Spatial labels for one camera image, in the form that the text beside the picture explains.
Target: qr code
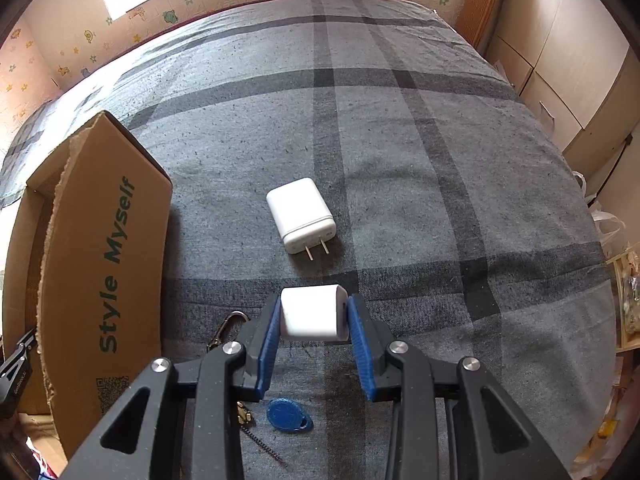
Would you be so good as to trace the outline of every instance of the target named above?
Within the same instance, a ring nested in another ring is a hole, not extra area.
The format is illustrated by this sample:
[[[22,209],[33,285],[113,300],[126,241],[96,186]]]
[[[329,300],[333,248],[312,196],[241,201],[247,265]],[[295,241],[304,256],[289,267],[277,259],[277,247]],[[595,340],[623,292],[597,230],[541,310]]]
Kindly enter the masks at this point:
[[[129,386],[129,377],[100,377],[95,380],[98,387],[100,411],[104,415]]]

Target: metal carabiner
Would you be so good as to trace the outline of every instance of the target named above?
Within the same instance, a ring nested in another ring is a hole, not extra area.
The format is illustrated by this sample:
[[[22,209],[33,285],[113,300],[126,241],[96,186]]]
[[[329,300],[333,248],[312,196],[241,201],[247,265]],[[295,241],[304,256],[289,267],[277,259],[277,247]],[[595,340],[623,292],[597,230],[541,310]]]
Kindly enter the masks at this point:
[[[249,316],[240,310],[234,310],[231,314],[225,317],[220,326],[216,330],[216,333],[213,335],[213,339],[207,343],[207,352],[211,352],[216,346],[222,345],[222,335],[226,329],[226,326],[229,324],[229,321],[235,316],[239,316],[242,320],[249,321]]]

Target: blue key fob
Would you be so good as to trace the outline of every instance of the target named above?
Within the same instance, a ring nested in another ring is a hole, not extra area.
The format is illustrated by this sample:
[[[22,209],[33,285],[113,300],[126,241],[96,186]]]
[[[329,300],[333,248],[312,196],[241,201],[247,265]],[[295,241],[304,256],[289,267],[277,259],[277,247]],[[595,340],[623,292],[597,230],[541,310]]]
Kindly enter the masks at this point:
[[[286,433],[301,433],[313,428],[314,422],[295,400],[281,397],[273,399],[267,406],[267,420],[271,425]]]

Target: gray plaid bedsheet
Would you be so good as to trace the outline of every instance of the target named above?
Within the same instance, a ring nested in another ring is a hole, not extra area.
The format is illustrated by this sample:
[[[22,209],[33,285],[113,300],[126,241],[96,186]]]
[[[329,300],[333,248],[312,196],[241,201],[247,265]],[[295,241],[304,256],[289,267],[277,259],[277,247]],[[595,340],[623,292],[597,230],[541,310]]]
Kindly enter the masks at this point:
[[[168,356],[202,355],[229,311],[258,316],[285,286],[340,283],[432,357],[482,359],[565,464],[597,428],[614,321],[593,223],[532,114],[433,11],[277,0],[157,38],[25,125],[2,170],[4,202],[102,108],[174,182]],[[330,254],[312,262],[284,251],[265,200],[306,176],[337,223]],[[281,342],[267,400],[278,396],[315,428],[278,433],[266,402],[252,406],[254,433],[289,466],[242,436],[248,479],[384,478],[390,406],[366,402],[350,346]]]

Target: spring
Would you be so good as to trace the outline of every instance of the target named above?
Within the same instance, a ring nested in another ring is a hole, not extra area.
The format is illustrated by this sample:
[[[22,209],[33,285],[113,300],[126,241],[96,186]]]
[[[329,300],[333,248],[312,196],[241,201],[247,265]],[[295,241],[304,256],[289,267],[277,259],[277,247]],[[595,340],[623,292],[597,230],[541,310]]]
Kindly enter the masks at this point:
[[[270,455],[276,462],[278,462],[281,466],[283,467],[287,467],[287,463],[284,462],[284,460],[282,459],[282,457],[277,454],[273,449],[271,449],[269,446],[267,446],[260,438],[258,438],[257,436],[255,436],[251,431],[249,431],[247,428],[245,428],[244,426],[240,426],[240,430],[246,435],[248,436],[251,440],[253,440],[256,445],[263,450],[265,453],[267,453],[268,455]]]

